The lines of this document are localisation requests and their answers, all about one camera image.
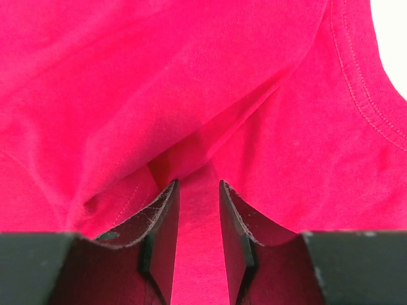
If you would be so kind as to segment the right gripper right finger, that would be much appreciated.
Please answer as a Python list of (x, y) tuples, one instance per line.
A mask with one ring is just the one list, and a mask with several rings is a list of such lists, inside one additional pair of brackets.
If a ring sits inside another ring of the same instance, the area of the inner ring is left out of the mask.
[(219, 211), (230, 304), (301, 304), (301, 238), (219, 183)]

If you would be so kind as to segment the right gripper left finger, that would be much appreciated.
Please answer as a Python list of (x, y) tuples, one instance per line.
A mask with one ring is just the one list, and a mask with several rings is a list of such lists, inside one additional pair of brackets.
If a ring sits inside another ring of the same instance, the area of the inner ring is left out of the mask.
[(137, 273), (161, 304), (170, 304), (179, 223), (179, 181), (95, 241), (115, 250), (138, 248)]

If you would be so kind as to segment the magenta t shirt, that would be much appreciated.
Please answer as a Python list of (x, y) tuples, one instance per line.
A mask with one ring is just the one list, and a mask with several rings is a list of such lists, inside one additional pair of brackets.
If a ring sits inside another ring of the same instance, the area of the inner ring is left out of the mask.
[(369, 1), (2, 1), (1, 231), (96, 237), (173, 179), (173, 304), (227, 304), (218, 185), (293, 231), (406, 228)]

